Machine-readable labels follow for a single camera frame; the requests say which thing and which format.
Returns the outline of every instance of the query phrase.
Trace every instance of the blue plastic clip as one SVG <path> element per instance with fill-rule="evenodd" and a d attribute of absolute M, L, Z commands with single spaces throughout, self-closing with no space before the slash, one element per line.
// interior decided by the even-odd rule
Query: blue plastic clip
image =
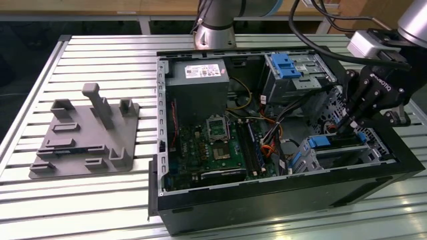
<path fill-rule="evenodd" d="M 302 73 L 295 69 L 294 61 L 284 53 L 271 54 L 272 64 L 279 71 L 279 76 L 283 79 L 294 79 L 302 76 Z"/>

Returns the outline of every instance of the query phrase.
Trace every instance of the orange wire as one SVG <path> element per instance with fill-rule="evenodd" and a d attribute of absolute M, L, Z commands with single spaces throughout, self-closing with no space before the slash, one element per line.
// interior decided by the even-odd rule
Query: orange wire
<path fill-rule="evenodd" d="M 271 123 L 276 123 L 275 120 L 270 119 L 268 117 L 266 117 L 262 113 L 259 113 L 262 118 L 266 119 L 267 121 L 270 121 Z M 280 138 L 283 137 L 283 127 L 282 127 L 282 124 L 279 125 L 279 128 L 280 128 Z"/>

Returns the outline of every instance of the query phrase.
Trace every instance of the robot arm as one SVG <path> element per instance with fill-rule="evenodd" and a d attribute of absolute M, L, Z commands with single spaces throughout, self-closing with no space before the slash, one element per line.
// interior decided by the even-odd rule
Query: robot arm
<path fill-rule="evenodd" d="M 236 47 L 234 21 L 236 17 L 272 15 L 283 0 L 200 0 L 195 48 L 232 49 Z"/>
<path fill-rule="evenodd" d="M 408 71 L 384 66 L 366 66 L 360 73 L 348 70 L 339 80 L 346 103 L 338 133 L 354 128 L 400 127 L 411 124 L 403 106 L 427 83 L 427 1 L 415 0 L 399 20 L 398 30 L 358 31 L 348 50 L 362 58 L 407 63 Z"/>
<path fill-rule="evenodd" d="M 283 0 L 200 1 L 199 27 L 193 41 L 196 49 L 201 50 L 235 48 L 234 18 L 272 15 L 283 3 Z M 295 0 L 294 11 L 298 3 L 299 0 Z M 346 76 L 339 79 L 343 86 L 346 112 L 338 124 L 338 134 L 352 133 L 356 127 L 398 127 L 411 124 L 403 106 L 410 102 L 412 94 L 427 83 L 426 16 L 427 1 L 415 0 L 399 20 L 398 30 L 368 29 L 355 33 L 347 47 L 358 57 L 352 58 L 352 62 L 367 62 L 362 61 L 366 58 L 371 59 L 371 64 L 374 62 L 382 64 L 367 65 L 360 72 L 348 70 Z M 307 43 L 308 40 L 304 41 L 304 36 L 298 30 L 292 29 L 292 31 Z M 380 110 L 386 109 L 391 110 L 382 115 Z"/>

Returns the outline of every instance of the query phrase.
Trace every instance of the aluminum extrusion table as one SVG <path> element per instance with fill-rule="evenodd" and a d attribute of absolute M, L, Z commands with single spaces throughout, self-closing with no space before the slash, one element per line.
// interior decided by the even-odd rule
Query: aluminum extrusion table
<path fill-rule="evenodd" d="M 319 45 L 348 54 L 343 35 L 310 35 Z M 238 35 L 238 46 L 303 45 L 294 35 Z M 156 51 L 193 47 L 189 35 L 73 36 L 59 41 L 0 145 L 0 239 L 169 239 L 159 217 L 148 220 L 148 161 L 156 153 Z M 360 68 L 343 63 L 347 68 Z M 84 83 L 100 96 L 139 103 L 135 164 L 128 173 L 32 180 L 52 114 L 52 101 L 87 105 Z M 427 117 L 411 102 L 412 125 L 396 128 L 427 167 Z M 189 233 L 172 239 L 403 239 L 427 237 L 427 171 L 394 183 L 358 204 Z"/>

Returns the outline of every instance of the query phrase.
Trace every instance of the black cable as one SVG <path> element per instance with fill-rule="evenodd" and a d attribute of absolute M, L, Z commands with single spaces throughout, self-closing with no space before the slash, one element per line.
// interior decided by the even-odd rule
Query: black cable
<path fill-rule="evenodd" d="M 326 6 L 324 1 L 323 1 L 323 0 L 319 0 L 319 3 L 320 3 L 320 7 L 322 7 L 323 11 L 324 11 L 326 13 L 328 13 L 327 6 Z M 323 15 L 324 15 L 324 17 L 326 17 L 326 20 L 328 21 L 328 23 L 331 24 L 331 26 L 332 26 L 336 30 L 339 30 L 339 31 L 342 31 L 342 32 L 346 32 L 346 33 L 355 33 L 355 32 L 356 32 L 355 29 L 348 29 L 348 28 L 343 28 L 343 27 L 340 27 L 340 26 L 338 26 L 338 25 L 335 24 L 332 18 L 331 18 L 330 16 L 327 16 L 326 14 L 323 14 Z"/>
<path fill-rule="evenodd" d="M 300 31 L 295 27 L 294 16 L 295 16 L 295 11 L 299 6 L 299 3 L 300 3 L 300 0 L 295 0 L 291 11 L 290 11 L 290 16 L 288 16 L 288 27 L 291 28 L 292 33 L 296 35 L 296 37 L 300 39 L 300 41 L 308 45 L 308 47 L 311 47 L 314 50 L 316 50 L 320 54 L 328 56 L 332 59 L 343 61 L 343 62 L 360 64 L 360 65 L 383 66 L 383 67 L 390 67 L 390 68 L 395 68 L 395 69 L 400 69 L 400 70 L 406 70 L 406 71 L 408 71 L 411 69 L 411 65 L 408 65 L 407 63 L 346 56 L 346 55 L 336 54 L 336 53 L 323 49 L 318 44 L 315 44 L 300 33 Z"/>
<path fill-rule="evenodd" d="M 201 14 L 201 9 L 204 8 L 205 3 L 207 3 L 207 0 L 199 0 L 199 4 L 197 4 L 197 14 L 196 14 L 196 16 L 195 16 L 195 21 L 193 21 L 193 23 L 192 23 L 192 28 L 191 28 L 189 34 L 192 34 L 193 31 L 195 31 L 195 29 L 197 28 L 197 21 L 199 21 L 200 14 Z"/>
<path fill-rule="evenodd" d="M 300 147 L 300 144 L 291 138 L 286 139 L 286 142 L 287 143 L 294 143 L 298 148 Z"/>
<path fill-rule="evenodd" d="M 326 92 L 328 90 L 331 90 L 334 87 L 336 86 L 336 84 L 324 86 L 320 89 L 316 90 L 311 90 L 310 92 L 307 92 L 299 99 L 296 99 L 292 103 L 290 103 L 287 105 L 287 107 L 282 110 L 280 114 L 278 115 L 275 121 L 276 124 L 274 125 L 274 127 L 271 128 L 270 134 L 267 134 L 264 136 L 264 144 L 268 144 L 272 139 L 274 139 L 274 135 L 275 132 L 278 132 L 279 130 L 279 124 L 282 123 L 282 121 L 286 119 L 286 115 L 287 113 L 292 113 L 300 106 L 302 104 L 304 104 L 304 102 L 318 93 Z"/>
<path fill-rule="evenodd" d="M 275 134 L 275 148 L 278 149 L 279 161 L 282 160 L 284 162 L 284 174 L 287 175 L 288 174 L 288 160 L 287 160 L 286 154 L 284 154 L 282 147 L 280 147 L 280 134 L 279 134 L 279 132 L 276 132 L 276 134 Z"/>
<path fill-rule="evenodd" d="M 235 103 L 235 106 L 236 106 L 236 107 L 242 107 L 242 105 L 240 105 L 240 103 L 239 103 L 239 98 L 238 98 L 238 97 L 234 99 L 234 103 Z M 243 108 L 239 109 L 239 110 L 242 110 L 248 116 L 251 116 L 251 113 L 246 110 L 247 107 L 248 107 L 248 106 L 243 107 Z"/>
<path fill-rule="evenodd" d="M 328 16 L 330 18 L 332 19 L 340 19 L 340 20 L 368 20 L 368 21 L 372 21 L 374 17 L 372 16 L 339 16 L 339 15 L 334 15 L 334 14 L 330 14 L 326 10 L 323 10 L 316 1 L 315 0 L 311 0 L 311 3 L 312 3 L 312 6 L 314 8 L 324 15 L 324 16 Z"/>

